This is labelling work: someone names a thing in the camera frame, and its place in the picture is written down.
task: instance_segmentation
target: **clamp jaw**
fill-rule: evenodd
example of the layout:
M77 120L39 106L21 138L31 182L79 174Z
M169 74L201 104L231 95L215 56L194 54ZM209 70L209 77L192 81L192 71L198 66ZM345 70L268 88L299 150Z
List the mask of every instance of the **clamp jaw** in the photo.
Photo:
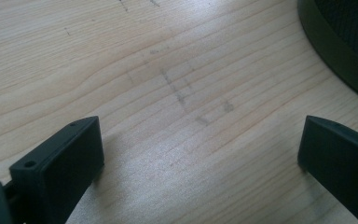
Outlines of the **clamp jaw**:
M358 133L307 116L298 164L358 218Z
M98 117L66 125L10 166L0 183L0 224L65 223L103 169Z

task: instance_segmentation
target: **black round object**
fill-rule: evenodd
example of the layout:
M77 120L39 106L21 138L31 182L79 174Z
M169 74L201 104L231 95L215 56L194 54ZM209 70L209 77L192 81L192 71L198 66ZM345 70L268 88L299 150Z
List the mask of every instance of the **black round object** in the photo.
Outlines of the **black round object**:
M322 59L358 92L358 0L298 0L298 15Z

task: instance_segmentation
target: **screw hole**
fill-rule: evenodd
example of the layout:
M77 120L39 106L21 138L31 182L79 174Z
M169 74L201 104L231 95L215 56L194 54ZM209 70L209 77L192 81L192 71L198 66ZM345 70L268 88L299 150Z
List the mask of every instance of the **screw hole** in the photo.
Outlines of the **screw hole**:
M24 164L24 166L26 167L26 168L31 168L31 167L33 167L33 166L35 166L36 165L36 162L35 161L27 161L25 164Z

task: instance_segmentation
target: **wooden surface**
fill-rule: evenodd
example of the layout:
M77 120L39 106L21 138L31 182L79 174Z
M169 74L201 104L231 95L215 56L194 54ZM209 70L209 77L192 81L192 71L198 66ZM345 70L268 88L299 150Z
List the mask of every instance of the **wooden surface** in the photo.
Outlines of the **wooden surface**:
M296 164L307 115L358 131L296 0L0 0L0 180L100 117L105 168L68 223L357 223Z

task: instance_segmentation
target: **wood grain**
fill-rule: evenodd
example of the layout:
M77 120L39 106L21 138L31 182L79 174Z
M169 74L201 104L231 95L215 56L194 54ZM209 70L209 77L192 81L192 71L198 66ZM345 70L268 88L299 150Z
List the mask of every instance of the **wood grain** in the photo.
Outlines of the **wood grain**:
M95 115L105 168L68 223L358 222L296 164L307 115L358 131L296 0L0 0L0 180Z

